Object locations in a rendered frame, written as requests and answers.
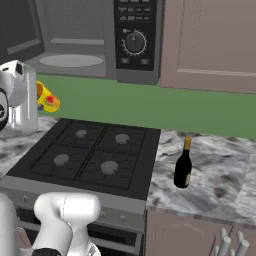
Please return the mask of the black gas hob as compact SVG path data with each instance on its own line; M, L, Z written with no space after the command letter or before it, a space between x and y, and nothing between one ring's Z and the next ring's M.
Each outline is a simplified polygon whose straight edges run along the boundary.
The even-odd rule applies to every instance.
M144 200L159 137L158 129L61 119L8 174Z

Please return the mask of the pink-brown base cupboard door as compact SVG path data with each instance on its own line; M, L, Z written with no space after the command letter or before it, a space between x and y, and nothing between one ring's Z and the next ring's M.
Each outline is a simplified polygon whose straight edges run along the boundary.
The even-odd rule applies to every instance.
M256 256L256 229L148 211L145 256L214 256L220 245L220 229L231 236L231 248L237 249L236 232L241 231L250 246L246 256Z

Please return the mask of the grey microwave turntable plate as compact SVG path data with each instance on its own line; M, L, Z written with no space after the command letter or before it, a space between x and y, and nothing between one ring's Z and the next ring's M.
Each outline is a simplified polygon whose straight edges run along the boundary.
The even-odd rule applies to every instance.
M90 55L65 54L46 56L41 58L39 62L52 67L79 68L95 66L101 64L103 60Z

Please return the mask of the black microwave dial knob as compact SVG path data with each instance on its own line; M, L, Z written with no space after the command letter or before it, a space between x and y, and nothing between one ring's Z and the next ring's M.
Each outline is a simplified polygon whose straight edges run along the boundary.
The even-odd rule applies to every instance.
M132 32L124 40L124 46L128 53L139 54L146 47L146 39L141 33Z

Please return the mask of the pink-brown wall cupboard door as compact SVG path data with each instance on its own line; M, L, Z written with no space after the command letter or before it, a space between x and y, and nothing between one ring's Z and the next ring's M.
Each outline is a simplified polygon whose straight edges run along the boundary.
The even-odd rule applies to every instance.
M160 85L256 94L256 0L166 0Z

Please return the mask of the dark wine bottle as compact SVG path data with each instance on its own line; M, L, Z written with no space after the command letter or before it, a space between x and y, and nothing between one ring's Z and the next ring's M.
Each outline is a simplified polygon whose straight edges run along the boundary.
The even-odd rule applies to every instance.
M190 159L190 146L192 138L187 136L184 139L184 147L182 155L176 162L174 173L174 185L178 188L187 188L190 182L190 176L192 171L192 162Z

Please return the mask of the yellow item with red spot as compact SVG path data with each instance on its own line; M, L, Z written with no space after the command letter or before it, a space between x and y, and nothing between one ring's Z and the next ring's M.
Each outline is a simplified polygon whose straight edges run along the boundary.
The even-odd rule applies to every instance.
M60 107L60 100L40 81L37 85L38 109L46 112L56 112Z

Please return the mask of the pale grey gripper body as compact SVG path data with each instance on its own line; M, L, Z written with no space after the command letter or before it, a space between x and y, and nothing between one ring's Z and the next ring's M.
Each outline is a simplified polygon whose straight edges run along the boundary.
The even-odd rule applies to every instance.
M27 89L26 99L19 106L10 108L9 123L15 130L34 133L38 129L36 71L32 67L25 65L24 74Z

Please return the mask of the dark microwave door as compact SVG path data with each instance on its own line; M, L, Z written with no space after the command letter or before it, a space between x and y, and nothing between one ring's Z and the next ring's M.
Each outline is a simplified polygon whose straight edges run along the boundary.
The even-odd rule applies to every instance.
M0 0L0 64L44 52L35 0Z

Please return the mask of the grey microwave oven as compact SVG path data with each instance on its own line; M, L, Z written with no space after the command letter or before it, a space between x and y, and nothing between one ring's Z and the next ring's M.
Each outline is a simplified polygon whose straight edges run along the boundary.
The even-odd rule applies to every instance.
M27 60L42 74L113 79L155 85L160 76L163 0L35 0L44 52ZM130 54L124 40L141 33L146 47ZM90 55L103 60L89 67L43 65L51 55ZM149 59L148 65L140 59Z

